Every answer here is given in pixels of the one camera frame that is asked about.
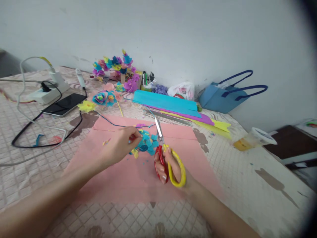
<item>checkered tablecloth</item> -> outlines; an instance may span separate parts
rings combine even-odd
[[[63,97],[80,89],[75,70],[57,68],[71,89]],[[88,73],[83,73],[86,79],[88,93],[101,90],[102,83],[89,79]],[[11,76],[11,79],[21,79],[21,75]],[[27,79],[46,80],[48,70],[26,73]],[[35,83],[27,83],[27,89],[22,97],[37,90]],[[9,96],[16,98],[22,89],[22,83],[0,82],[0,88]],[[16,104],[0,98],[2,112],[0,113],[0,163],[17,162],[30,158],[46,149],[19,149],[11,146],[15,135],[26,125],[27,120],[22,117]],[[43,106],[36,102],[21,104],[20,108],[31,118],[34,118]],[[125,117],[154,121],[139,104],[131,101],[121,103]],[[100,113],[121,116],[117,105],[99,108]],[[287,168],[276,161],[263,148],[255,148],[240,152],[232,146],[232,141],[238,140],[246,134],[241,125],[228,114],[221,114],[204,110],[213,119],[229,122],[232,140],[192,124],[200,133],[204,134],[208,143],[205,153],[210,166],[225,192],[223,201],[238,216],[250,224],[263,237],[280,237],[294,234],[300,229],[305,220],[306,212],[314,198],[314,192],[293,175]],[[82,140],[89,133],[90,128],[98,119],[93,113],[84,114],[84,120],[73,136],[60,147],[44,155],[14,167],[0,168],[0,211],[15,204],[37,188],[44,186],[58,178],[63,169],[72,159]],[[168,123],[176,123],[168,119],[161,119]],[[43,125],[65,128],[70,131],[79,121],[78,110],[73,110],[63,118],[53,118],[43,115],[38,122]],[[41,143],[52,143],[56,137],[61,137],[57,130],[44,129],[32,125],[18,140],[19,145],[35,144],[38,134],[45,134]],[[265,180],[266,173],[280,183],[281,189]],[[283,195],[286,192],[293,202]],[[79,207],[68,206],[63,213],[51,224],[45,237],[210,237],[212,231],[204,218],[196,211],[188,200],[170,201],[167,203],[148,204],[84,204]]]

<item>forearm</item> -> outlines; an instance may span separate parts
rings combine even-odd
[[[98,162],[82,166],[34,191],[0,214],[0,237],[39,237],[78,191],[106,168]]]
[[[193,180],[185,192],[193,202],[194,207],[219,237],[259,237],[249,225],[196,180]]]

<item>blue paper bag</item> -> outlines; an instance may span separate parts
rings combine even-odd
[[[230,80],[234,77],[237,77],[239,75],[250,73],[240,81],[226,87],[225,89],[217,88],[219,84]],[[246,70],[239,74],[236,74],[230,78],[227,78],[220,83],[212,83],[209,85],[199,96],[198,101],[201,104],[202,108],[221,112],[221,113],[228,113],[241,103],[243,103],[246,99],[248,99],[251,96],[263,93],[267,90],[268,86],[266,85],[255,85],[255,86],[249,86],[245,88],[237,88],[234,87],[237,83],[241,82],[245,78],[250,77],[253,74],[252,70]],[[263,90],[247,95],[247,93],[244,91],[246,89],[254,89],[254,88],[264,88]]]

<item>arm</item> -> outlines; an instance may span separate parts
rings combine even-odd
[[[180,181],[181,173],[177,161],[171,154],[170,148],[164,153],[165,161],[172,166],[175,178]],[[156,167],[162,183],[166,174],[158,156],[155,157]],[[211,192],[196,181],[186,170],[186,184],[181,188],[193,202],[194,207],[210,224],[212,230],[223,238],[231,237],[259,237],[259,235],[234,212],[220,202]]]
[[[93,176],[121,161],[140,140],[134,127],[118,130],[92,163],[63,175],[2,212],[0,237],[39,237]]]

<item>scissors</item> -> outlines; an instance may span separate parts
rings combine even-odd
[[[172,166],[170,163],[166,163],[165,159],[163,158],[163,154],[162,154],[162,150],[165,152],[166,148],[168,148],[169,146],[165,144],[164,142],[164,137],[162,134],[162,128],[160,125],[160,122],[157,118],[155,118],[155,124],[156,124],[156,129],[157,129],[157,135],[158,135],[158,147],[156,148],[155,151],[155,155],[158,153],[159,155],[159,160],[161,162],[161,164],[164,166],[164,172],[166,174],[166,182],[168,181],[168,178],[170,178],[172,184],[175,187],[184,187],[185,183],[186,183],[186,170],[185,170],[185,166],[183,165],[182,160],[179,158],[178,154],[171,148],[171,152],[172,155],[174,156],[174,158],[176,159],[176,161],[178,162],[178,165],[181,169],[181,181],[178,183],[174,177],[173,174],[173,170],[172,170]],[[156,163],[154,161],[154,166],[155,166],[155,170],[156,170],[156,174],[158,175],[158,178],[160,178],[159,173],[156,169]]]

